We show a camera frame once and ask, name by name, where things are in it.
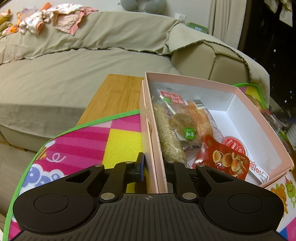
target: barcode sticker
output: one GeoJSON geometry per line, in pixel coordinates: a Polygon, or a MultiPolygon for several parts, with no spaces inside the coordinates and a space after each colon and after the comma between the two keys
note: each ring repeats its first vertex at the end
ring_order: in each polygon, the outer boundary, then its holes
{"type": "Polygon", "coordinates": [[[193,100],[193,102],[195,103],[195,106],[197,107],[197,109],[199,110],[205,109],[204,104],[200,100],[193,100]]]}
{"type": "Polygon", "coordinates": [[[269,175],[254,161],[250,161],[249,170],[260,180],[261,183],[269,181],[269,175]]]}

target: pink box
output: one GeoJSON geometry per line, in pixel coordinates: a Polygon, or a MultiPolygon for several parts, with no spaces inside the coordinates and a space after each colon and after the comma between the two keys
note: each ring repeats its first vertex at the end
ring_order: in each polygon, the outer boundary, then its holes
{"type": "Polygon", "coordinates": [[[249,159],[269,175],[269,180],[262,184],[249,171],[246,181],[265,188],[294,167],[276,133],[239,88],[210,80],[147,72],[142,81],[140,115],[143,152],[147,159],[145,175],[148,193],[168,192],[151,100],[151,93],[156,89],[167,88],[183,98],[200,99],[211,112],[222,134],[241,140],[249,159]]]}

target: metal screw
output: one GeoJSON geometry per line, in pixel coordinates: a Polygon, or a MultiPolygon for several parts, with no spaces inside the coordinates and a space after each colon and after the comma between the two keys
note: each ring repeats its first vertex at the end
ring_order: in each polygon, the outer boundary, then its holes
{"type": "Polygon", "coordinates": [[[101,195],[101,198],[104,200],[111,200],[111,199],[115,198],[115,195],[111,192],[106,192],[101,195]]]}
{"type": "Polygon", "coordinates": [[[183,198],[187,199],[187,200],[192,200],[197,198],[197,195],[195,193],[192,192],[186,192],[182,195],[183,198]]]}

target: play mat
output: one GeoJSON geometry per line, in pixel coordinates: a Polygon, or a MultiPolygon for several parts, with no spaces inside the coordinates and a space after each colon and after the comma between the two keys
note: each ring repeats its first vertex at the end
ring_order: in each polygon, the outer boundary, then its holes
{"type": "MultiPolygon", "coordinates": [[[[236,85],[266,108],[257,85],[236,85]]],[[[135,161],[142,152],[139,110],[92,121],[70,129],[47,142],[36,154],[13,195],[4,227],[3,241],[11,240],[20,229],[12,213],[15,199],[23,192],[95,164],[113,168],[123,161],[135,161]]],[[[268,189],[283,201],[285,212],[277,231],[287,240],[296,240],[295,179],[289,172],[268,189]]],[[[127,192],[133,192],[129,184],[127,192]]]]}

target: green clock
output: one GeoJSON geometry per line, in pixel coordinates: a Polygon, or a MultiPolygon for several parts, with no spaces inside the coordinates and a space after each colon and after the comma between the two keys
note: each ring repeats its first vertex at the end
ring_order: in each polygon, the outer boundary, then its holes
{"type": "Polygon", "coordinates": [[[187,23],[186,26],[187,26],[187,27],[190,27],[190,28],[193,28],[193,29],[195,29],[195,30],[197,30],[197,31],[201,31],[201,32],[203,32],[203,33],[205,33],[205,34],[208,33],[206,27],[201,26],[201,25],[198,25],[198,24],[196,24],[196,23],[187,23]]]}

